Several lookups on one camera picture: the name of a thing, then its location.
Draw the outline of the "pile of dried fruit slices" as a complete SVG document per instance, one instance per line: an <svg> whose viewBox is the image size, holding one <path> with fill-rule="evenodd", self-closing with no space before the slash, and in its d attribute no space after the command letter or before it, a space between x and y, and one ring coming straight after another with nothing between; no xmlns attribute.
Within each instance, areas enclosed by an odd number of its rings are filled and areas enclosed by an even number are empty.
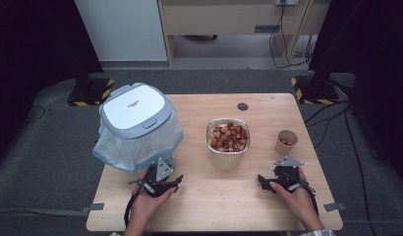
<svg viewBox="0 0 403 236"><path fill-rule="evenodd" d="M207 132L209 146L219 152L240 152L248 146L248 130L242 125L227 123L214 125Z"/></svg>

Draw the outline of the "brown paper cup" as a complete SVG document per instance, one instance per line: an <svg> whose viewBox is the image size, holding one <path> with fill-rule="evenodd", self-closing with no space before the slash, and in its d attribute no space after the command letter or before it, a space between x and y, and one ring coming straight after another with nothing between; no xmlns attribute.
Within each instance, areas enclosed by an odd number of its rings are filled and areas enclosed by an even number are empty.
<svg viewBox="0 0 403 236"><path fill-rule="evenodd" d="M285 146L280 143L279 141L280 139L288 139L293 143L293 145ZM298 136L294 132L290 130L282 130L277 135L275 151L280 155L287 155L297 143L298 143Z"/></svg>

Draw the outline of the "grey trash bin white lid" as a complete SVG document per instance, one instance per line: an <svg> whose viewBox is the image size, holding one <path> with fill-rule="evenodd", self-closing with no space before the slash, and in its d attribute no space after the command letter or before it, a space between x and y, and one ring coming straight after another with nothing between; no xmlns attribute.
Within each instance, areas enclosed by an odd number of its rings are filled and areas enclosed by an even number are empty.
<svg viewBox="0 0 403 236"><path fill-rule="evenodd" d="M118 88L99 107L100 121L122 139L137 139L161 126L175 109L159 89L135 83Z"/></svg>

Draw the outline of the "black hazard-striped stand base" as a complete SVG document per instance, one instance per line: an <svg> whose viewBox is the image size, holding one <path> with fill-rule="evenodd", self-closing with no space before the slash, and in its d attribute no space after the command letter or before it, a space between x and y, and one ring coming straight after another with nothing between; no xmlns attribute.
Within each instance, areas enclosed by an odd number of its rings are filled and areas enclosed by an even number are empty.
<svg viewBox="0 0 403 236"><path fill-rule="evenodd" d="M295 76L290 82L301 104L335 104L339 102L339 95L331 83L320 83L313 76Z"/></svg>
<svg viewBox="0 0 403 236"><path fill-rule="evenodd" d="M108 98L113 85L114 80L111 79L91 79L85 87L75 84L67 99L67 105L100 105Z"/></svg>

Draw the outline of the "cream metal square container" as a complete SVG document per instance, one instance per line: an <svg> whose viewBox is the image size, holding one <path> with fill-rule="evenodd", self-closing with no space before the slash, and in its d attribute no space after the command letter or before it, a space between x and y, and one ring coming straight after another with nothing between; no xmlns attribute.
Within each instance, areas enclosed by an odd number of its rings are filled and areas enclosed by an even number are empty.
<svg viewBox="0 0 403 236"><path fill-rule="evenodd" d="M248 140L248 146L246 147L245 150L240 151L240 152L219 152L214 149L212 149L207 140L207 132L213 128L214 125L220 125L220 124L227 124L227 123L234 123L238 125L242 125L244 128L248 130L248 135L249 135L249 140ZM237 168L245 153L248 151L250 147L250 129L248 127L248 124L237 118L216 118L211 120L207 127L206 127L206 145L208 148L208 160L209 162L216 168L223 170L223 171L230 171L235 168Z"/></svg>

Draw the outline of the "black curtain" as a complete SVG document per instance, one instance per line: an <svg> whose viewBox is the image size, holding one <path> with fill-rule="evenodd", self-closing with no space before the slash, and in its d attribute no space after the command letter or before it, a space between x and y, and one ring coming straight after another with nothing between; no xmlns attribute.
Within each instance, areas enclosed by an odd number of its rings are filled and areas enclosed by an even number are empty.
<svg viewBox="0 0 403 236"><path fill-rule="evenodd" d="M403 0L331 0L311 64L312 89L355 76L354 110L375 156L403 180Z"/></svg>

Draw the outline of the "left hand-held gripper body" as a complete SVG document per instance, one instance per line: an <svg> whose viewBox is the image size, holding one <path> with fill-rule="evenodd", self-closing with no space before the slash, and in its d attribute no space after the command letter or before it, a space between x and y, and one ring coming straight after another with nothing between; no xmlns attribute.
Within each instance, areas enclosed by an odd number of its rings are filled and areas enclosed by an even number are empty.
<svg viewBox="0 0 403 236"><path fill-rule="evenodd" d="M147 168L143 176L131 182L138 186L134 197L142 190L145 190L153 198L162 196L167 190L174 187L174 182L167 181L172 173L172 167L163 159L158 159L156 162L153 162Z"/></svg>

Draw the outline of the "person's right hand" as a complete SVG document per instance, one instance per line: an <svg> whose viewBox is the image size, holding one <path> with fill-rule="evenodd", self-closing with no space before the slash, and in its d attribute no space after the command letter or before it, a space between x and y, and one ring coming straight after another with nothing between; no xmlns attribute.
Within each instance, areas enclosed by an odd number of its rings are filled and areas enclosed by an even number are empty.
<svg viewBox="0 0 403 236"><path fill-rule="evenodd" d="M270 187L282 198L285 205L298 218L307 231L316 231L324 228L306 189L299 187L293 193L289 193L282 186L274 182L270 183Z"/></svg>

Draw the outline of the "translucent plastic bin bag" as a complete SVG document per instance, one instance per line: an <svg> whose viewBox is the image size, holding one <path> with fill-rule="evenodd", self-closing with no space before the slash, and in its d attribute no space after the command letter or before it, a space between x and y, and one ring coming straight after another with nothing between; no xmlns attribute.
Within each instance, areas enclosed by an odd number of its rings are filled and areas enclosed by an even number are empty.
<svg viewBox="0 0 403 236"><path fill-rule="evenodd" d="M122 139L112 134L103 121L98 130L99 139L92 154L114 168L128 173L138 173L159 158L174 158L183 141L184 129L176 110L158 128L137 139Z"/></svg>

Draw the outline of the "person's left hand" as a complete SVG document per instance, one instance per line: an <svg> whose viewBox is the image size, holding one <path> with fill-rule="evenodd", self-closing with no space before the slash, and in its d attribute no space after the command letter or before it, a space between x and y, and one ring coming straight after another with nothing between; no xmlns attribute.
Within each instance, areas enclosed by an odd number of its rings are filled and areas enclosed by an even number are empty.
<svg viewBox="0 0 403 236"><path fill-rule="evenodd" d="M146 191L141 191L132 204L128 226L139 225L145 226L146 228L158 209L166 203L173 194L173 190L169 189L162 196L153 198Z"/></svg>

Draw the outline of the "white cabinet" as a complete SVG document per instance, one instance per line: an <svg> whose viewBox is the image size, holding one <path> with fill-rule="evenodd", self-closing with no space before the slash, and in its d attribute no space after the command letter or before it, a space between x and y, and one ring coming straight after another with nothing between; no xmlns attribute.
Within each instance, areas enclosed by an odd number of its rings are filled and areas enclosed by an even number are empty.
<svg viewBox="0 0 403 236"><path fill-rule="evenodd" d="M166 61L157 0L75 0L100 61Z"/></svg>

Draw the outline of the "grey tape strip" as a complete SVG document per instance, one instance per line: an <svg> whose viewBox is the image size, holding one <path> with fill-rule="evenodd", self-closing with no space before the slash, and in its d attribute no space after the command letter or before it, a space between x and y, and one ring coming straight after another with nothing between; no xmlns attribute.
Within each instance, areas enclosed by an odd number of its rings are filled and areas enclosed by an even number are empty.
<svg viewBox="0 0 403 236"><path fill-rule="evenodd" d="M334 210L341 211L347 208L343 203L331 203L326 204L323 207L326 211L334 211Z"/></svg>
<svg viewBox="0 0 403 236"><path fill-rule="evenodd" d="M81 210L82 215L89 215L91 211L94 210L103 210L104 208L104 203L98 203L98 204L90 204L89 206L84 206Z"/></svg>

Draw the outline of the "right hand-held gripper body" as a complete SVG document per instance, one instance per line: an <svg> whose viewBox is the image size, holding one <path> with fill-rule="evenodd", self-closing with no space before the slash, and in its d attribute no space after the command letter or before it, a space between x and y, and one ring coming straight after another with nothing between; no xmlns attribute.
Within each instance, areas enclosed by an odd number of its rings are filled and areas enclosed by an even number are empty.
<svg viewBox="0 0 403 236"><path fill-rule="evenodd" d="M303 165L302 161L289 156L284 156L281 160L274 161L274 174L277 177L277 183L287 192L293 193L300 184L299 167Z"/></svg>

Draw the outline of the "light wooden desk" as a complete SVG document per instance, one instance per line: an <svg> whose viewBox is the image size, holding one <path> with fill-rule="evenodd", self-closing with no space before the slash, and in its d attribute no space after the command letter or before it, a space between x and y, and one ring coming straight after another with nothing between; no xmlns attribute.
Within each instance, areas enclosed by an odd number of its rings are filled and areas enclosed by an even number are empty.
<svg viewBox="0 0 403 236"><path fill-rule="evenodd" d="M167 56L172 60L180 35L272 33L283 64L294 62L300 37L317 35L332 0L157 0Z"/></svg>

